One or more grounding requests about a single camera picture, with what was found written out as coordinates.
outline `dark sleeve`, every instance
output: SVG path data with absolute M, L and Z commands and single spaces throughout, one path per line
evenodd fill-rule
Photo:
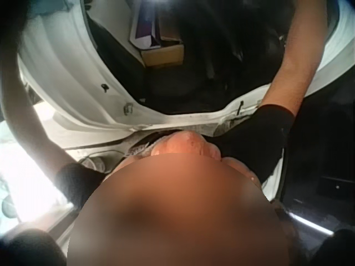
M 104 173 L 86 168 L 79 163 L 71 163 L 59 171 L 54 184 L 76 208 L 82 209 L 105 177 Z
M 240 160 L 264 183 L 282 156 L 294 119 L 283 107 L 265 105 L 251 119 L 209 141 L 220 148 L 223 157 Z

